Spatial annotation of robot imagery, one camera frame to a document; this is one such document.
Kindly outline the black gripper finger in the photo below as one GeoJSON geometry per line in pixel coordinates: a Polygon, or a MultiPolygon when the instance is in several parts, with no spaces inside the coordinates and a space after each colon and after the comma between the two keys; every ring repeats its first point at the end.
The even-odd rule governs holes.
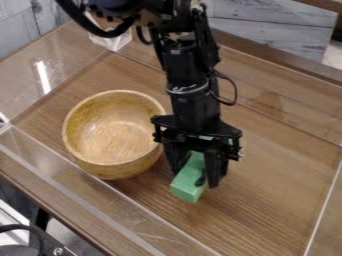
{"type": "Polygon", "coordinates": [[[166,143],[165,153],[174,174],[178,174],[192,157],[192,151],[184,143],[166,143]]]}
{"type": "Polygon", "coordinates": [[[204,153],[205,167],[201,177],[196,181],[196,186],[200,187],[209,184],[210,188],[220,185],[222,178],[228,174],[229,159],[222,151],[209,150],[204,153]]]}

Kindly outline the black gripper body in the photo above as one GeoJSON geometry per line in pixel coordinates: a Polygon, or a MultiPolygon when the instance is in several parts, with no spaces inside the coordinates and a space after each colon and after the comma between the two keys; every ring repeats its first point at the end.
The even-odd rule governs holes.
{"type": "Polygon", "coordinates": [[[217,81],[190,86],[168,85],[173,113],[156,115],[154,140],[160,143],[184,143],[190,150],[205,153],[222,151],[229,160],[241,158],[242,131],[221,119],[221,105],[232,105],[220,96],[217,81]]]}

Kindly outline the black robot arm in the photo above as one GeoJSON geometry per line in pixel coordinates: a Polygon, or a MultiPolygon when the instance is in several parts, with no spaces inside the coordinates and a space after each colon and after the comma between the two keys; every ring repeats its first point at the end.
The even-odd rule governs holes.
{"type": "Polygon", "coordinates": [[[172,170],[178,173],[194,152],[204,154],[205,167],[196,181],[214,188],[228,174],[229,162],[241,158],[242,130],[225,123],[221,107],[238,99],[221,96],[217,70],[221,62],[201,0],[55,0],[87,32],[117,38],[137,29],[141,42],[154,47],[166,73],[166,92],[173,112],[152,117],[154,140],[166,150],[172,170]]]}

